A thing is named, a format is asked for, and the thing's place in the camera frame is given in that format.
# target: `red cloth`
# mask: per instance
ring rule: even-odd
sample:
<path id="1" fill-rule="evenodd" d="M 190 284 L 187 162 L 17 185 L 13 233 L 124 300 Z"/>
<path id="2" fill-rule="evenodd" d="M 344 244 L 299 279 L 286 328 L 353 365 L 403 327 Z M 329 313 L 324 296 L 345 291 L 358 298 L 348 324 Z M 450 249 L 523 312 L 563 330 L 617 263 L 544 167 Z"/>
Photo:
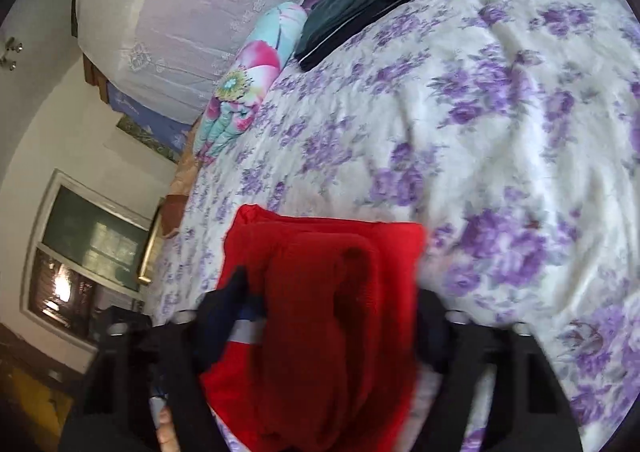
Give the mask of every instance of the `red cloth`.
<path id="1" fill-rule="evenodd" d="M 415 223 L 289 218 L 240 207 L 219 287 L 238 265 L 263 295 L 260 344 L 229 342 L 201 376 L 252 452 L 388 452 L 415 383 Z"/>

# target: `folded clothing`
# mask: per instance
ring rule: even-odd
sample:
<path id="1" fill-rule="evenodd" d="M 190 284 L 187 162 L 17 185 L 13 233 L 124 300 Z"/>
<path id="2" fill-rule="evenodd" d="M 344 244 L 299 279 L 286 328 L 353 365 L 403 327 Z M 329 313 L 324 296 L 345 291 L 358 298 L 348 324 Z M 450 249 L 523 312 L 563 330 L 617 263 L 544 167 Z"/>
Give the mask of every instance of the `folded clothing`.
<path id="1" fill-rule="evenodd" d="M 236 55 L 204 111 L 193 153 L 209 164 L 254 121 L 264 97 L 300 39 L 306 12 L 295 3 L 269 10 Z"/>
<path id="2" fill-rule="evenodd" d="M 415 383 L 415 223 L 288 218 L 243 206 L 219 287 L 244 266 L 262 339 L 237 331 L 201 376 L 252 452 L 391 450 Z M 254 314 L 244 315 L 250 320 Z"/>
<path id="3" fill-rule="evenodd" d="M 316 67 L 327 55 L 362 31 L 365 26 L 410 0 L 366 0 L 364 6 L 342 6 L 348 1 L 350 0 L 322 0 L 309 14 L 294 55 L 303 71 Z M 322 22 L 322 14 L 334 8 L 344 13 L 338 16 L 331 15 L 330 20 Z"/>

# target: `turquoise and pink fabric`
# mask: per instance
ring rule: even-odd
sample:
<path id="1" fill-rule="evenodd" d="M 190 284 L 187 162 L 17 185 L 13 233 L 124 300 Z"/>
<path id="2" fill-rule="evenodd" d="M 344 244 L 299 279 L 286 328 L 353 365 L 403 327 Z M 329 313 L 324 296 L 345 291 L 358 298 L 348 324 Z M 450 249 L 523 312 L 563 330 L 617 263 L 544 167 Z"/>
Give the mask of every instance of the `turquoise and pink fabric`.
<path id="1" fill-rule="evenodd" d="M 269 10 L 238 52 L 202 116 L 193 153 L 208 165 L 254 121 L 302 34 L 303 7 L 283 3 Z"/>

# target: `bed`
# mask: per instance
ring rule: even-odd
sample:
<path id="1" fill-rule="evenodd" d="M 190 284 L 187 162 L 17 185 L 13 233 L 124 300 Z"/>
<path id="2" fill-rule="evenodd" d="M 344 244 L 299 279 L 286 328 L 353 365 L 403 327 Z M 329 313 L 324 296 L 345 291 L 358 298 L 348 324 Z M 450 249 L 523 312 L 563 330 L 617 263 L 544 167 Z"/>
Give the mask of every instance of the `bed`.
<path id="1" fill-rule="evenodd" d="M 479 323 L 532 324 L 584 450 L 601 450 L 640 392 L 639 100 L 625 0 L 414 0 L 314 70 L 289 63 L 252 127 L 197 174 L 146 309 L 163 323 L 216 287 L 241 204 L 420 222 L 418 283 Z M 399 451 L 437 387 L 421 371 Z"/>

